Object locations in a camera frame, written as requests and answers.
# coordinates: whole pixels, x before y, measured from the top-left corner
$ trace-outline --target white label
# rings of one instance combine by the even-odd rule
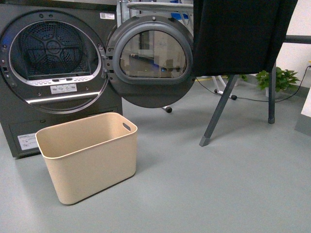
[[[77,84],[64,84],[57,86],[50,86],[52,94],[66,93],[66,92],[75,92],[77,91]]]
[[[38,147],[37,141],[35,139],[35,133],[19,135],[17,138],[22,150],[29,150]]]
[[[101,13],[100,16],[102,19],[115,19],[115,14]]]

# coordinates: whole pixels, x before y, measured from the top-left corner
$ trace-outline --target open dryer door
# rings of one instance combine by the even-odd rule
[[[191,88],[193,38],[174,18],[139,15],[111,36],[104,68],[115,90],[146,108],[167,106]]]

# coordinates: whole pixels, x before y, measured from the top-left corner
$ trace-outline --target blue object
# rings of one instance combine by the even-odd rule
[[[180,16],[179,13],[171,13],[171,15],[172,15],[173,18],[175,18],[175,19],[177,19],[177,20],[180,20],[180,19],[181,19],[181,16]],[[183,13],[183,16],[184,16],[185,19],[188,19],[188,15],[186,15],[186,14]]]

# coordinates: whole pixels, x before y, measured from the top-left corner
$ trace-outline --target caster wheel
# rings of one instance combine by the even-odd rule
[[[165,108],[165,112],[167,113],[171,113],[173,111],[173,109],[171,107],[166,107]]]

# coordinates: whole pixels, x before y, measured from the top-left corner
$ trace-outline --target basket handle hole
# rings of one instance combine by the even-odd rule
[[[131,127],[129,127],[127,124],[123,123],[123,126],[124,126],[128,131],[131,131]]]

